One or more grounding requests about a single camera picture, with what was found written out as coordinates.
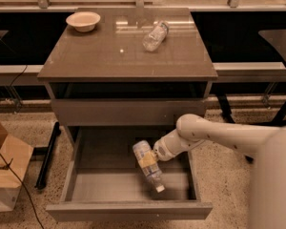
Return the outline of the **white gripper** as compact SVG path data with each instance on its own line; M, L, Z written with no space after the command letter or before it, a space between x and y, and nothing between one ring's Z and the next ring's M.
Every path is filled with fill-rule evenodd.
M153 151L145 153L138 160L141 168L155 165L157 159L169 161L184 152L189 152L204 142L203 139L186 138L178 130L173 130L157 140L153 146Z

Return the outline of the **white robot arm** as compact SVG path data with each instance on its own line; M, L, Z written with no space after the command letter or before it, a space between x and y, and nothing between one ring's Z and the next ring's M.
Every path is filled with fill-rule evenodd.
M184 114L153 146L142 140L133 145L133 152L146 179L162 192L158 163L190 152L205 140L254 160L248 229L286 229L286 126L219 123Z

